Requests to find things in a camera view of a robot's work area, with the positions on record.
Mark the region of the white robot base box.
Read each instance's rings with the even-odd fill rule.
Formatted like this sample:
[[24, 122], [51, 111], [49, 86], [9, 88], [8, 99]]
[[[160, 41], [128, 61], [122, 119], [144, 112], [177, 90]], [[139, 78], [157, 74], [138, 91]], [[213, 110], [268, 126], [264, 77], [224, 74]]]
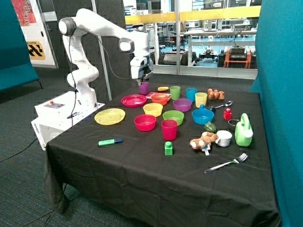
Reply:
[[97, 101], [86, 103], [78, 92], [68, 91], [36, 105], [37, 118], [31, 124], [42, 150], [49, 141], [104, 106]]

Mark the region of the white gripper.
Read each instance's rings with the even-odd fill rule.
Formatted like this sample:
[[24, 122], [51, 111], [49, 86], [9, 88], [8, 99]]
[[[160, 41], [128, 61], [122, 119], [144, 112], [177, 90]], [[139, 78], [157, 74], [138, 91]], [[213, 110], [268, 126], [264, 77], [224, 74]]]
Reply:
[[139, 86], [141, 86], [141, 80], [149, 81], [149, 77], [153, 74], [153, 62], [149, 56], [135, 56], [130, 61], [130, 65], [132, 79], [137, 80]]

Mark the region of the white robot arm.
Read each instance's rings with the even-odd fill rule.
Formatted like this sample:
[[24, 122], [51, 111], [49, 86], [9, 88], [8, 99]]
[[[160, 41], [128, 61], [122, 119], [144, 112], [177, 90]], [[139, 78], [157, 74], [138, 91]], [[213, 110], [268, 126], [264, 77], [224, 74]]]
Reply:
[[81, 44], [83, 35], [90, 33], [96, 36], [119, 38], [120, 51], [134, 54], [130, 61], [131, 76], [139, 84], [153, 73], [149, 36], [144, 30], [126, 31], [88, 9], [79, 9], [76, 16], [61, 19], [59, 30], [70, 62], [78, 67], [68, 74], [67, 79], [69, 84], [77, 89], [77, 99], [83, 110], [97, 109], [96, 93], [89, 83], [99, 76], [98, 69], [91, 65], [84, 52]]

